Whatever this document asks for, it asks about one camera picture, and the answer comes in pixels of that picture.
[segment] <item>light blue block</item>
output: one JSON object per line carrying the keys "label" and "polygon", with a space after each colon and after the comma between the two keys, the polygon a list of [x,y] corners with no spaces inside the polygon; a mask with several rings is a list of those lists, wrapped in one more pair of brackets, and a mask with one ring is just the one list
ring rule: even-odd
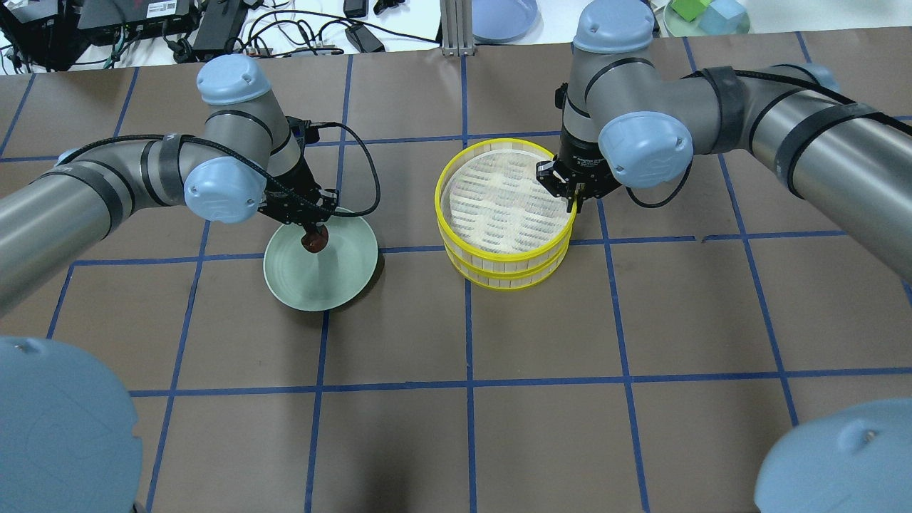
{"label": "light blue block", "polygon": [[703,13],[700,28],[707,34],[733,34],[746,15],[736,0],[713,0]]}

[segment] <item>green plate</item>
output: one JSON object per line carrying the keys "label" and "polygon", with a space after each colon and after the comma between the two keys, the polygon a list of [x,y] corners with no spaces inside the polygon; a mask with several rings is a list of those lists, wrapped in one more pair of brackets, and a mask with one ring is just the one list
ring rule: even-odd
{"label": "green plate", "polygon": [[367,221],[330,217],[326,229],[329,242],[319,253],[301,246],[304,228],[298,225],[281,226],[266,246],[266,285],[275,298],[293,309],[321,311],[343,305],[357,296],[374,274],[377,238]]}
{"label": "green plate", "polygon": [[[700,28],[700,20],[703,19],[703,15],[697,16],[693,21],[685,21],[684,18],[676,13],[670,6],[666,6],[662,11],[665,28],[672,37],[713,36],[713,34],[708,34],[705,30]],[[741,23],[735,28],[735,31],[732,34],[747,34],[750,31],[751,17],[745,13],[744,19],[742,19]]]}

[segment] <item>yellow basket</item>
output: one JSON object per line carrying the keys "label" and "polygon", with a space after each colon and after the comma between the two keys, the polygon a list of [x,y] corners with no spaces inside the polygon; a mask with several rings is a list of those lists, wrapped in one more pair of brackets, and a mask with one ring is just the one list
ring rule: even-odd
{"label": "yellow basket", "polygon": [[[470,281],[483,287],[497,290],[514,290],[535,285],[549,277],[557,269],[569,247],[576,213],[575,209],[573,209],[566,217],[565,224],[561,224],[559,220],[551,224],[550,226],[553,231],[556,231],[556,235],[543,244],[527,251],[496,253],[473,246],[457,235],[444,214],[444,203],[446,201],[443,195],[448,183],[453,175],[472,159],[488,152],[504,150],[531,153],[543,161],[551,160],[554,157],[545,148],[518,139],[493,139],[473,144],[453,157],[443,169],[434,193],[434,208],[437,212],[437,225],[440,229],[440,236],[443,238],[447,255],[456,269]],[[537,187],[541,187],[541,185],[533,183],[531,187],[538,192]],[[562,211],[565,209],[565,203],[562,200],[554,199],[554,201],[560,201],[560,204],[551,206],[559,205]]]}

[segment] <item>green block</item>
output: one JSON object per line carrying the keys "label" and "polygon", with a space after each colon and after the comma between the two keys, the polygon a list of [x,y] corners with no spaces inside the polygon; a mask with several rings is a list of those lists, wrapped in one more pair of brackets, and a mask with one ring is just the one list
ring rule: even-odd
{"label": "green block", "polygon": [[674,0],[671,8],[686,21],[693,21],[710,6],[712,0]]}

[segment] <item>yellow and white basket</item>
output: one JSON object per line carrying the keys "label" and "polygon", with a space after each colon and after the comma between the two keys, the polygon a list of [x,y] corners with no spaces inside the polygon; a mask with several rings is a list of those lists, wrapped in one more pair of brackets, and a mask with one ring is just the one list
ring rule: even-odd
{"label": "yellow and white basket", "polygon": [[576,216],[535,180],[554,156],[518,139],[493,139],[458,153],[434,193],[437,225],[456,269],[478,285],[527,288],[564,260]]}

